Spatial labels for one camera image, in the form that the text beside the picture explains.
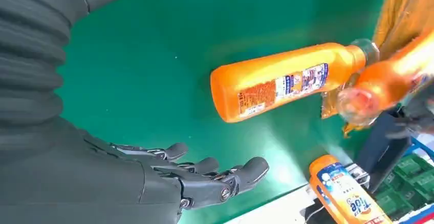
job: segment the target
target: tide bottle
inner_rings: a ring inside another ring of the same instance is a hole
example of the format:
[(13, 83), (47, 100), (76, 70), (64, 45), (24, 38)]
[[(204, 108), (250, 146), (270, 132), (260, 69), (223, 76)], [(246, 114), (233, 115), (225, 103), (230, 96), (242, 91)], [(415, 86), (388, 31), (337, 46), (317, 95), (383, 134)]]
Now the tide bottle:
[(349, 224), (392, 224), (393, 222), (331, 155), (316, 159), (309, 166), (311, 182), (317, 183), (324, 195)]
[(372, 59), (378, 59), (378, 49), (361, 39), (346, 47), (325, 43), (223, 65), (211, 73), (212, 98), (224, 121), (238, 122), (335, 89)]

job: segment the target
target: robotic hand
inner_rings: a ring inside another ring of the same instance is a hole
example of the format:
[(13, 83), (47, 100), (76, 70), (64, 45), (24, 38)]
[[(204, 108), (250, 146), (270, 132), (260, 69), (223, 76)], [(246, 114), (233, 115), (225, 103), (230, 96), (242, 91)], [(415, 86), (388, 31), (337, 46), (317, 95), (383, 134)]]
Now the robotic hand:
[(176, 143), (167, 149), (145, 149), (128, 145), (114, 145), (113, 148), (140, 158), (152, 167), (163, 179), (180, 186), (181, 209), (198, 209), (226, 202), (229, 198), (253, 189), (265, 176), (269, 167), (260, 157), (250, 159), (244, 166), (237, 165), (217, 173), (219, 163), (206, 158), (194, 163), (174, 163), (187, 153), (184, 143)]

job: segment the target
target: tide logo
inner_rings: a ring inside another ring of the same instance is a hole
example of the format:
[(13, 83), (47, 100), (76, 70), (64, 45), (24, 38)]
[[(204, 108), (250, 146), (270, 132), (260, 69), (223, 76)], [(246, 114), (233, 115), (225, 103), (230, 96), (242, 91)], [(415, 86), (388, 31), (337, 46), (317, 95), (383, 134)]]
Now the tide logo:
[(366, 199), (360, 196), (353, 196), (346, 200), (348, 205), (351, 208), (351, 212), (354, 216), (358, 216), (360, 214), (369, 214), (371, 212), (371, 204), (369, 204)]

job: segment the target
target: bottle neck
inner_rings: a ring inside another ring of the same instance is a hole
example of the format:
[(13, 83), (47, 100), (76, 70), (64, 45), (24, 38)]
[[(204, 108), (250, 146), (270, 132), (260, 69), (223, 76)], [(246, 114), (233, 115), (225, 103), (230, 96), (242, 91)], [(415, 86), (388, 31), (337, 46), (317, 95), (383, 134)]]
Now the bottle neck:
[(366, 65), (366, 55), (361, 48), (355, 45), (345, 47), (353, 55), (352, 73), (356, 73)]

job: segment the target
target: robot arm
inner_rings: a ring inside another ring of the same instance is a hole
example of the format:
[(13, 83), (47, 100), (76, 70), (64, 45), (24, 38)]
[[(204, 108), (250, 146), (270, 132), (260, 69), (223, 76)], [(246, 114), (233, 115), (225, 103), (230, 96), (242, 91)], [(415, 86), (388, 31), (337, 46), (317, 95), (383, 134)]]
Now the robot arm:
[(109, 145), (59, 117), (56, 68), (70, 28), (110, 1), (0, 0), (0, 215), (7, 223), (176, 223), (182, 209), (224, 203), (268, 171), (262, 158), (223, 173), (212, 158), (175, 163), (186, 145)]

